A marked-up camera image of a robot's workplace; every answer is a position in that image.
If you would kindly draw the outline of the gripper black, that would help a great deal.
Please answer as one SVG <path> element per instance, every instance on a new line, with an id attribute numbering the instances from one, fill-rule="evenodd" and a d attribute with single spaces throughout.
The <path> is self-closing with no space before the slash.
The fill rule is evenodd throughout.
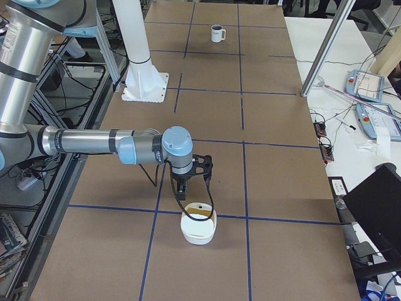
<path id="1" fill-rule="evenodd" d="M 176 174 L 172 173 L 171 178 L 177 183 L 176 197 L 178 200 L 186 200 L 187 183 L 191 179 L 190 174 Z"/>

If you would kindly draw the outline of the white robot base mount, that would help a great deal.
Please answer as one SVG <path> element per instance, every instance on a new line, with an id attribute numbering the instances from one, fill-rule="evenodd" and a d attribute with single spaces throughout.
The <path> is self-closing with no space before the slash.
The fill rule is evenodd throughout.
<path id="1" fill-rule="evenodd" d="M 152 63 L 140 2 L 117 0 L 113 6 L 129 61 L 122 100 L 162 103 L 169 74 Z"/>

